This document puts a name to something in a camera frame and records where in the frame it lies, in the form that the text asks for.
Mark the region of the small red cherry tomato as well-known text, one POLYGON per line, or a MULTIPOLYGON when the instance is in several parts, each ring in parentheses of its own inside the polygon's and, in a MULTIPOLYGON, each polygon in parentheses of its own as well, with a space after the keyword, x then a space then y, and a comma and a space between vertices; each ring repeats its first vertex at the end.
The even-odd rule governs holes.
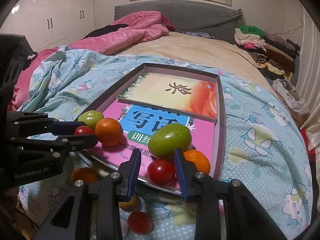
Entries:
POLYGON ((88 126, 79 126, 74 131, 75 135, 94 134, 93 129, 88 126))

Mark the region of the orange tangerine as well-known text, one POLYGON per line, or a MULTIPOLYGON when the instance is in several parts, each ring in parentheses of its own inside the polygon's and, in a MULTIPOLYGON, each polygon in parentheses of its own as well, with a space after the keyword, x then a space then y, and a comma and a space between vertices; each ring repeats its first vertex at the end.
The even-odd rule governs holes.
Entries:
POLYGON ((210 173, 210 162, 202 152, 198 150, 188 150, 183 154, 187 161, 191 161, 196 165, 198 171, 205 174, 210 173))
POLYGON ((94 129, 100 143, 104 146, 115 146, 123 138, 123 128, 118 120, 112 118, 102 118, 94 129))
POLYGON ((89 168, 82 167, 72 172, 70 182, 75 183, 77 180, 83 180, 86 184, 94 183, 99 180, 97 173, 89 168))

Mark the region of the green jujube fruit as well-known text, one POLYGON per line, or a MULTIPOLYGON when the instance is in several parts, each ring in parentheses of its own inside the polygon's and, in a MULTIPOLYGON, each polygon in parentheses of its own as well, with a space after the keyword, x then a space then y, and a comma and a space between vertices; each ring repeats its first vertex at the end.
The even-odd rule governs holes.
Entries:
POLYGON ((86 126, 91 128, 92 130, 95 129, 96 124, 98 121, 104 118, 103 113, 95 110, 86 111, 78 116, 78 121, 84 122, 86 126))

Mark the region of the large red tomato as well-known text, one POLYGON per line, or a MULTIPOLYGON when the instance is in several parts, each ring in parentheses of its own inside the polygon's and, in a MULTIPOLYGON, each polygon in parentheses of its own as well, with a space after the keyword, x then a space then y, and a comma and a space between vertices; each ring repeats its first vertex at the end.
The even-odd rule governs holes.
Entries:
POLYGON ((148 165, 147 175, 155 185, 167 186, 176 179, 176 170, 171 161, 155 159, 148 165))

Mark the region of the brownish small fruit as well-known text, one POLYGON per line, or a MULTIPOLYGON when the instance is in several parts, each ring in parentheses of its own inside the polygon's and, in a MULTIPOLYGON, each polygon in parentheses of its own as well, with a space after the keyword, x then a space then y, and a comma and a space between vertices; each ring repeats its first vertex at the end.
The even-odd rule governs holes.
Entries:
POLYGON ((134 194, 129 202, 119 202, 119 207, 126 212, 140 211, 142 202, 137 194, 134 194))

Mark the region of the pink blue workbook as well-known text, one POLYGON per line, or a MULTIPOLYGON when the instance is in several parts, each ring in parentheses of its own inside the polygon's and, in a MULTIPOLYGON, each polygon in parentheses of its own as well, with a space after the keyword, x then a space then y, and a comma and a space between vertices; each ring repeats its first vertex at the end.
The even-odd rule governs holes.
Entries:
POLYGON ((147 176, 147 167, 152 162, 152 155, 148 150, 148 142, 151 136, 166 124, 179 123, 189 128, 192 136, 191 145, 202 152, 210 162, 210 175, 214 174, 216 152, 213 146, 215 124, 210 121, 195 119, 173 112, 148 108, 137 105, 128 105, 115 100, 103 111, 106 118, 117 119, 124 132, 122 141, 112 147, 101 143, 87 150, 87 153, 105 166, 117 170, 118 166, 131 157, 134 148, 139 148, 142 161, 138 180, 154 189, 180 194, 177 181, 160 187, 153 184, 147 176))

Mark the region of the red bag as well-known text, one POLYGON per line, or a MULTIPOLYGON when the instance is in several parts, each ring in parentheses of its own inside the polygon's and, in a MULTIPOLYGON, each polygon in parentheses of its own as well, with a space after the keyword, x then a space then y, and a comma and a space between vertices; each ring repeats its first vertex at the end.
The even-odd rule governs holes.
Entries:
POLYGON ((303 137, 303 140, 304 140, 304 143, 305 143, 305 146, 306 146, 306 150, 307 150, 307 153, 308 153, 308 158, 309 158, 309 161, 310 162, 315 162, 316 161, 316 152, 314 149, 310 150, 309 149, 309 144, 310 144, 310 141, 308 139, 308 136, 306 135, 306 129, 303 128, 300 130, 300 133, 303 137))

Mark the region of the white wardrobe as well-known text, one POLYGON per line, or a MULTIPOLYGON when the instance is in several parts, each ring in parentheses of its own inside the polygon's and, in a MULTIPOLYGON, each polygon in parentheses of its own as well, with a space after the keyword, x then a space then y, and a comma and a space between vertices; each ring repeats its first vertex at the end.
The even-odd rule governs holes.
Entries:
POLYGON ((93 0, 19 0, 1 33, 23 35, 34 51, 69 45, 96 29, 93 0))

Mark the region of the grey shallow box tray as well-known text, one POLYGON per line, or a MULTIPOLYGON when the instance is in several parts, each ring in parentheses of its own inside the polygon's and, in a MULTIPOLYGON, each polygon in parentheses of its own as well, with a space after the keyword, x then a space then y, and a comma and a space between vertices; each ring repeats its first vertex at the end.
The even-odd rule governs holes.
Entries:
MULTIPOLYGON (((128 74, 126 74, 124 77, 122 77, 119 81, 117 81, 114 85, 112 85, 109 89, 107 89, 99 98, 94 100, 94 102, 88 107, 89 110, 97 110, 103 113, 107 107, 113 103, 115 100, 118 100, 118 102, 125 103, 128 105, 137 105, 137 106, 143 106, 134 102, 126 102, 123 100, 118 99, 118 95, 123 92, 124 89, 126 89, 133 81, 140 76, 140 74, 143 73, 158 73, 158 74, 168 74, 168 75, 177 75, 181 77, 189 77, 194 78, 198 80, 203 81, 215 81, 216 85, 216 106, 217 106, 217 118, 215 120, 205 120, 210 121, 215 124, 215 130, 214 130, 214 141, 213 146, 215 147, 216 152, 216 163, 215 163, 215 170, 214 174, 211 176, 214 179, 219 179, 221 170, 222 170, 222 163, 224 159, 224 151, 225 151, 225 140, 226 140, 226 117, 225 117, 225 105, 223 100, 223 92, 222 92, 222 85, 220 77, 217 74, 207 73, 203 72, 197 69, 190 69, 190 68, 184 68, 184 67, 177 67, 177 66, 170 66, 170 65, 164 65, 164 64, 153 64, 153 63, 143 63, 128 74)), ((160 109, 166 112, 173 112, 177 113, 173 110, 166 110, 161 108, 156 108, 152 106, 143 106, 148 108, 154 108, 154 109, 160 109)), ((91 155, 87 153, 87 150, 85 150, 85 155, 87 155, 89 158, 97 161, 97 159, 94 159, 91 155)))

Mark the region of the yellow orange book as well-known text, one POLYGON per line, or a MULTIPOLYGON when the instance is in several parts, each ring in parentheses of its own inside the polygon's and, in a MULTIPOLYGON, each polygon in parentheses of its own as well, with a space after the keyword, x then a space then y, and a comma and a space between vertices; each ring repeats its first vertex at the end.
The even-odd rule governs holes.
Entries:
POLYGON ((215 81, 143 73, 118 95, 118 99, 173 110, 204 120, 217 118, 215 81))

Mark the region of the black garment on bed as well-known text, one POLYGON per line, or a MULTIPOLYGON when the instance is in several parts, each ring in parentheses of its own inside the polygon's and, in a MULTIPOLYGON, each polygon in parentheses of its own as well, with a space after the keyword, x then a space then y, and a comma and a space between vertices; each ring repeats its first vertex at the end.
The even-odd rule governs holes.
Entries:
POLYGON ((82 39, 86 39, 88 37, 98 37, 101 35, 105 35, 105 34, 117 31, 120 28, 126 28, 128 26, 129 25, 127 25, 127 24, 106 25, 103 28, 95 29, 94 31, 90 32, 82 39))

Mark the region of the pink quilted blanket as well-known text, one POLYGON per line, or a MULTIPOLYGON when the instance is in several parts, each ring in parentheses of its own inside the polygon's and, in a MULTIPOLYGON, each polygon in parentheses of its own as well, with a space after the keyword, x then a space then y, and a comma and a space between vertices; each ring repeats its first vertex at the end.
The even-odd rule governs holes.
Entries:
MULTIPOLYGON (((114 21, 111 25, 115 24, 127 24, 129 26, 98 37, 88 37, 78 40, 71 43, 69 47, 89 49, 103 55, 112 55, 130 45, 153 41, 175 30, 175 27, 170 23, 169 19, 159 11, 134 12, 114 21)), ((38 52, 37 57, 31 62, 30 66, 21 72, 8 106, 9 111, 18 110, 28 99, 29 83, 34 70, 43 60, 57 50, 58 48, 55 47, 38 52)))

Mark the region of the cream satin curtain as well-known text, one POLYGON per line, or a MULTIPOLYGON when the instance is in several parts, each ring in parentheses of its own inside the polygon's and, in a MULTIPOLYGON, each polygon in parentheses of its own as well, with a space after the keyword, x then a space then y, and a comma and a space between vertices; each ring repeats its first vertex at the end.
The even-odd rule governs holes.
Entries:
POLYGON ((312 150, 319 146, 319 30, 306 10, 303 10, 303 20, 297 90, 310 109, 302 127, 306 129, 309 149, 312 150))

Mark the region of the blue patterned pillow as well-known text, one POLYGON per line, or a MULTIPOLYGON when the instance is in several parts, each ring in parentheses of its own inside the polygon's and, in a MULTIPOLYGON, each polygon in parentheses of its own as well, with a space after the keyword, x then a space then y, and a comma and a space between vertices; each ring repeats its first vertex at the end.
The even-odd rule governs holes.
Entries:
POLYGON ((193 31, 185 31, 183 32, 185 35, 189 36, 195 36, 195 37, 203 37, 203 38, 208 38, 214 40, 215 37, 209 33, 203 33, 203 32, 193 32, 193 31))

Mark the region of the grey headboard cover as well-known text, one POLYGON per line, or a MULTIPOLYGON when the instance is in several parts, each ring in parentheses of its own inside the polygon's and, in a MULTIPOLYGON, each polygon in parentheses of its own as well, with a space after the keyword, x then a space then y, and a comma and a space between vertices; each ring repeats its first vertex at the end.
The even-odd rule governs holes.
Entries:
POLYGON ((235 29, 243 18, 241 9, 234 10, 219 5, 186 1, 156 0, 126 5, 116 5, 114 19, 118 20, 133 12, 159 11, 166 16, 178 33, 201 32, 217 40, 234 44, 235 29))

